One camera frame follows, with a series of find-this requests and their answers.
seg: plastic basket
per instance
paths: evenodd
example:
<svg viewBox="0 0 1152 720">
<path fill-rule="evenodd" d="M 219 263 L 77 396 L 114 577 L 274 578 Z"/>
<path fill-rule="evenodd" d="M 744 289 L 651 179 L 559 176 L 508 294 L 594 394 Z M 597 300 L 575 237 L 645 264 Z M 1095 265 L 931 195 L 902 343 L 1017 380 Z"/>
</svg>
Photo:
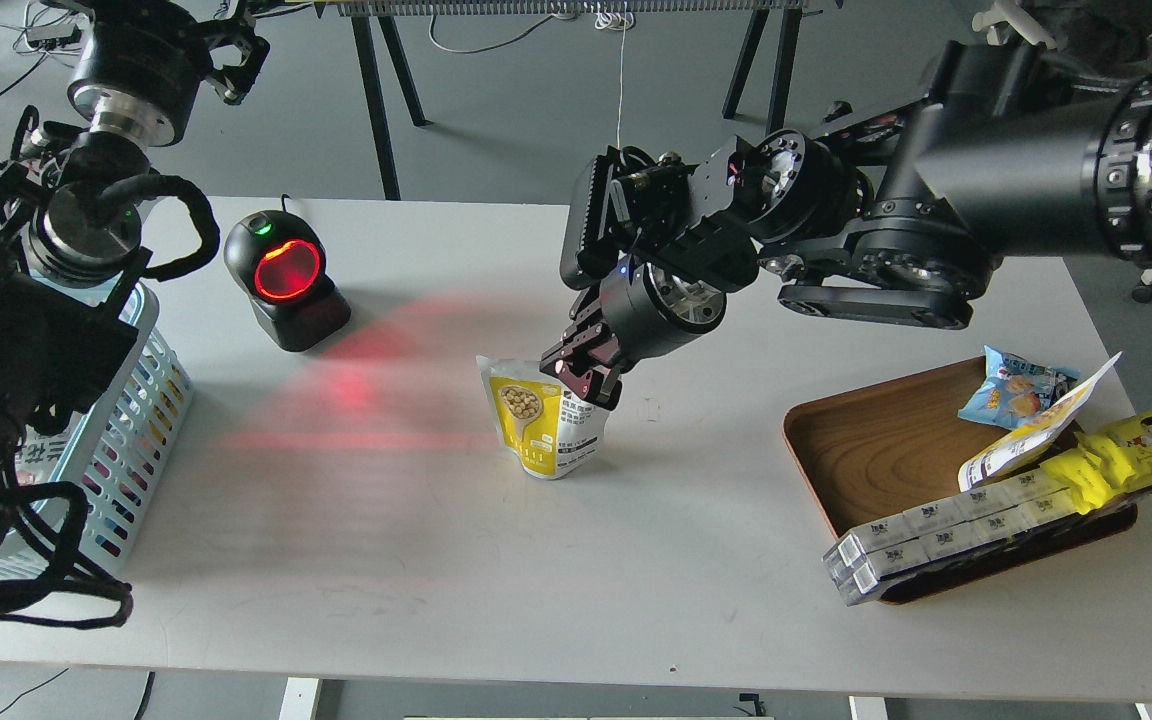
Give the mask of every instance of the plastic basket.
<svg viewBox="0 0 1152 720">
<path fill-rule="evenodd" d="M 77 293 L 71 295 L 84 300 Z M 112 382 L 91 411 L 70 424 L 68 442 L 43 479 L 86 490 L 91 509 L 79 550 L 109 574 L 122 568 L 145 524 L 145 511 L 162 482 L 173 441 L 194 397 L 189 376 L 154 328 L 158 316 L 154 294 L 137 285 L 119 316 L 138 331 L 136 346 L 119 370 L 123 381 Z M 48 441 L 37 438 L 33 442 L 46 450 Z M 37 448 L 26 441 L 18 461 Z M 33 507 L 52 526 L 65 515 L 63 501 Z M 14 530 L 3 538 L 0 579 L 36 578 L 45 568 L 46 560 Z"/>
</svg>

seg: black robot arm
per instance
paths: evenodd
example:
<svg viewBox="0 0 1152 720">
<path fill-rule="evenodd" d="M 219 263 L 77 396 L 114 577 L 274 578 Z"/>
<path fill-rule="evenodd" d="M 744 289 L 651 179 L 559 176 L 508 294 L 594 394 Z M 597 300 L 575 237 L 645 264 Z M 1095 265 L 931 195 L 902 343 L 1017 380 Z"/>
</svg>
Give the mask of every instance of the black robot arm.
<svg viewBox="0 0 1152 720">
<path fill-rule="evenodd" d="M 622 373 L 713 331 L 759 266 L 797 313 L 955 329 L 1007 255 L 1152 265 L 1152 76 L 1068 60 L 950 44 L 916 94 L 810 136 L 700 165 L 609 149 L 577 184 L 561 275 L 579 296 L 541 369 L 614 407 Z"/>
<path fill-rule="evenodd" d="M 78 552 L 74 528 L 86 520 L 84 491 L 67 483 L 17 487 L 15 452 L 26 425 L 60 432 L 114 382 L 137 338 L 119 313 L 138 279 L 180 276 L 217 255 L 220 230 L 206 196 L 185 179 L 157 173 L 145 152 L 182 141 L 202 82 L 226 103 L 241 101 L 270 46 L 255 35 L 244 1 L 233 17 L 204 23 L 166 0 L 50 3 L 91 18 L 68 92 L 88 126 L 40 122 L 28 108 L 9 161 L 0 161 L 0 543 L 14 530 L 50 561 L 37 579 L 0 579 L 0 619 L 94 628 L 123 623 L 131 589 Z M 242 59 L 215 68 L 211 51 L 227 45 Z M 200 245 L 147 266 L 141 205 L 166 196 L 187 205 Z M 73 288 L 115 281 L 100 305 L 89 306 L 35 275 Z M 51 528 L 31 509 L 43 497 L 68 506 L 63 526 Z M 83 621 L 17 615 L 56 591 L 109 598 L 118 611 Z"/>
</svg>

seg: gray floor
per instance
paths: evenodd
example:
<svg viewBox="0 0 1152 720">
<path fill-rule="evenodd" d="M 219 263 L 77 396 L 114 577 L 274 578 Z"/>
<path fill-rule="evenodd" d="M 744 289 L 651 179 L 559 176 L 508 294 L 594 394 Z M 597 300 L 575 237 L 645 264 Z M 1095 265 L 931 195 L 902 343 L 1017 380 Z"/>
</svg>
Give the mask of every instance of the gray floor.
<svg viewBox="0 0 1152 720">
<path fill-rule="evenodd" d="M 182 5 L 196 17 L 210 17 L 215 8 L 211 0 Z M 975 0 L 849 0 L 838 12 L 828 1 L 813 3 L 824 14 L 804 24 L 787 124 L 814 127 L 839 97 L 861 106 L 915 88 L 943 41 L 968 40 L 967 13 L 977 5 Z M 18 1 L 0 0 L 5 22 L 18 22 Z M 447 45 L 476 46 L 530 22 L 445 18 L 439 38 Z M 740 118 L 722 120 L 718 113 L 745 22 L 740 13 L 639 15 L 639 26 L 626 37 L 621 135 L 627 145 L 641 145 L 653 154 L 676 150 L 696 160 L 732 132 L 750 141 L 763 136 L 773 32 L 767 32 L 755 61 Z M 579 168 L 616 142 L 621 37 L 597 32 L 591 18 L 550 22 L 506 50 L 470 56 L 431 47 L 426 20 L 402 18 L 397 25 L 426 114 L 434 120 L 429 128 L 406 122 L 397 83 L 382 60 L 404 199 L 562 204 Z M 214 195 L 379 199 L 349 23 L 332 12 L 321 20 L 302 13 L 262 23 L 260 32 L 273 51 L 247 104 L 229 108 L 210 91 L 200 91 L 185 141 L 151 154 L 156 167 L 192 179 Z M 31 61 L 6 50 L 13 37 L 0 28 L 0 88 Z M 76 120 L 65 101 L 67 77 L 63 67 L 46 63 L 0 100 L 0 149 L 24 103 L 40 106 L 45 118 Z M 359 241 L 366 241 L 365 218 Z M 152 238 L 147 244 L 152 247 Z M 484 252 L 490 252 L 486 238 Z M 1100 259 L 1073 260 L 1069 266 L 1106 347 L 1126 351 L 1119 373 L 1134 403 L 1146 409 L 1152 406 L 1152 304 L 1137 305 L 1128 297 L 1137 273 L 1132 266 Z M 55 670 L 59 667 L 0 666 L 0 707 Z M 70 670 L 3 717 L 131 717 L 143 682 L 145 674 L 137 670 Z M 280 697 L 281 679 L 168 674 L 156 683 L 147 717 L 276 717 Z M 847 717 L 846 698 L 767 696 L 765 700 L 776 717 Z M 346 683 L 329 705 L 340 719 L 740 715 L 732 710 L 736 691 L 643 688 Z M 1108 720 L 1134 717 L 1134 711 L 1117 705 L 892 702 L 890 714 L 914 720 Z"/>
</svg>

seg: red scanner light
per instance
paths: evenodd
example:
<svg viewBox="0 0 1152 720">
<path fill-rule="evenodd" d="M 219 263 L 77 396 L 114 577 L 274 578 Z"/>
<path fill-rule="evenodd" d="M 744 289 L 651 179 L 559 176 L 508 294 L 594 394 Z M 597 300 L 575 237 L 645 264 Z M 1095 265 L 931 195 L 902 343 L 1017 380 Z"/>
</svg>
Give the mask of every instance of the red scanner light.
<svg viewBox="0 0 1152 720">
<path fill-rule="evenodd" d="M 287 302 L 310 291 L 323 274 L 323 251 L 294 238 L 270 250 L 256 263 L 253 281 L 262 300 Z"/>
</svg>

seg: wooden tray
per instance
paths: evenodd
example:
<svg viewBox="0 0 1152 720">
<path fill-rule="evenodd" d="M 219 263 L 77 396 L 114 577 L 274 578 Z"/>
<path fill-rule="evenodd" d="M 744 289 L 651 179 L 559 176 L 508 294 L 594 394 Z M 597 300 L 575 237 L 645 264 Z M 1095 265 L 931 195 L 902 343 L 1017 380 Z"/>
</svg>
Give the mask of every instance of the wooden tray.
<svg viewBox="0 0 1152 720">
<path fill-rule="evenodd" d="M 786 445 L 833 537 L 957 495 L 958 467 L 1006 434 L 1005 429 L 957 416 L 983 381 L 984 357 L 973 357 L 795 406 L 786 414 Z M 1074 447 L 1073 430 L 1056 439 L 1052 452 Z M 1020 543 L 968 568 L 918 575 L 882 593 L 882 600 L 908 602 L 955 588 L 1121 532 L 1132 526 L 1135 516 L 1135 505 L 1091 514 L 1068 532 Z"/>
</svg>

